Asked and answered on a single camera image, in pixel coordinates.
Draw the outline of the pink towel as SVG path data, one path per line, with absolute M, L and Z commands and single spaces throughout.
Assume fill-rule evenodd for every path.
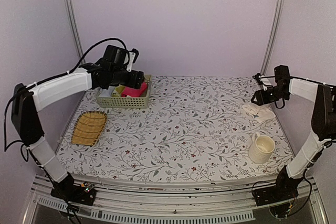
M 121 92 L 121 97 L 128 97 L 128 96 L 132 98 L 140 97 L 147 88 L 148 84 L 145 82 L 141 84 L 139 89 L 125 87 Z

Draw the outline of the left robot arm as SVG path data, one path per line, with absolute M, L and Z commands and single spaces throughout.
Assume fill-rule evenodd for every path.
M 103 57 L 96 63 L 80 65 L 58 77 L 33 83 L 29 87 L 22 83 L 15 87 L 12 124 L 28 151 L 58 184 L 58 192 L 67 200 L 77 197 L 78 188 L 71 183 L 72 176 L 45 140 L 38 112 L 59 100 L 90 89 L 108 89 L 120 84 L 139 89 L 144 81 L 144 73 L 132 70 L 138 55 L 136 49 L 128 51 L 108 45 Z

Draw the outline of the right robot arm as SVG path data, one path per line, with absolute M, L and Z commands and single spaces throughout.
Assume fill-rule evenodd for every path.
M 281 108 L 284 108 L 285 101 L 292 95 L 313 103 L 308 138 L 294 159 L 279 172 L 276 185 L 271 190 L 271 196 L 276 201 L 282 201 L 297 188 L 323 150 L 335 142 L 335 86 L 291 76 L 289 67 L 284 65 L 274 68 L 272 78 L 275 85 L 261 73 L 253 76 L 261 86 L 251 98 L 253 104 L 261 106 L 282 101 Z

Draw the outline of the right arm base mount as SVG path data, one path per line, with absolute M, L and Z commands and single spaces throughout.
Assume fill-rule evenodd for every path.
M 275 184 L 252 188 L 252 196 L 257 206 L 269 205 L 298 197 L 297 189 L 278 188 Z

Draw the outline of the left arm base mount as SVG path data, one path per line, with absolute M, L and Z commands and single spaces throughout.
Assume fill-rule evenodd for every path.
M 53 188 L 50 194 L 65 202 L 75 202 L 82 205 L 93 206 L 97 191 L 86 185 L 72 185 L 69 189 L 63 190 Z

